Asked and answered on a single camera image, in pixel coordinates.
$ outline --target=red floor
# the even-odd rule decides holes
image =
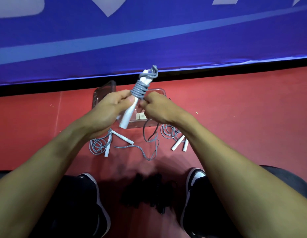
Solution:
[[[117,90],[132,85],[118,86]],[[307,67],[273,72],[156,82],[167,97],[203,125],[258,164],[285,168],[307,181]],[[15,169],[75,119],[88,112],[94,89],[0,98],[0,170]],[[154,128],[148,128],[151,134]],[[119,132],[144,147],[142,129]],[[173,140],[159,134],[158,156],[145,160],[136,148],[111,148],[110,156],[94,156],[85,145],[67,174],[90,172],[112,218],[106,237],[187,237],[173,211],[160,215],[148,205],[119,204],[124,187],[136,172],[162,172],[183,186],[185,172],[201,167],[191,147],[171,151]],[[124,142],[114,137],[115,145]],[[183,194],[179,188],[177,196]]]

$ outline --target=sneaker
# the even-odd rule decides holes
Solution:
[[[186,184],[185,184],[185,189],[186,189],[186,202],[184,205],[184,209],[181,215],[181,219],[180,219],[180,224],[182,229],[187,232],[187,234],[191,237],[191,238],[198,238],[201,236],[197,236],[195,235],[191,230],[190,230],[190,225],[186,224],[186,222],[184,222],[184,213],[185,213],[185,209],[188,205],[188,201],[190,199],[190,192],[192,189],[193,184],[195,183],[195,181],[201,177],[206,176],[205,172],[202,169],[199,168],[192,168],[189,172],[189,175],[186,179]]]
[[[108,213],[106,212],[102,203],[100,202],[100,191],[98,189],[97,182],[94,179],[94,177],[90,175],[89,173],[80,174],[79,177],[84,178],[84,179],[89,179],[93,181],[93,183],[95,184],[95,188],[97,192],[96,208],[99,210],[98,212],[99,215],[98,215],[96,230],[93,234],[93,237],[103,237],[104,235],[106,235],[106,233],[109,231],[109,228],[111,227],[111,219],[109,218]]]

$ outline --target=right hand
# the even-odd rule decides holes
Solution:
[[[158,123],[176,125],[180,116],[186,111],[177,106],[166,96],[157,92],[151,92],[141,100],[137,112],[144,110],[147,118],[151,118]]]

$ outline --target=leg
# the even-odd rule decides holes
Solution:
[[[284,169],[263,166],[307,198],[307,183]],[[191,237],[242,237],[226,213],[205,172],[192,169],[188,175],[187,199],[181,226]]]
[[[109,228],[95,179],[81,174],[62,178],[29,237],[101,237]]]

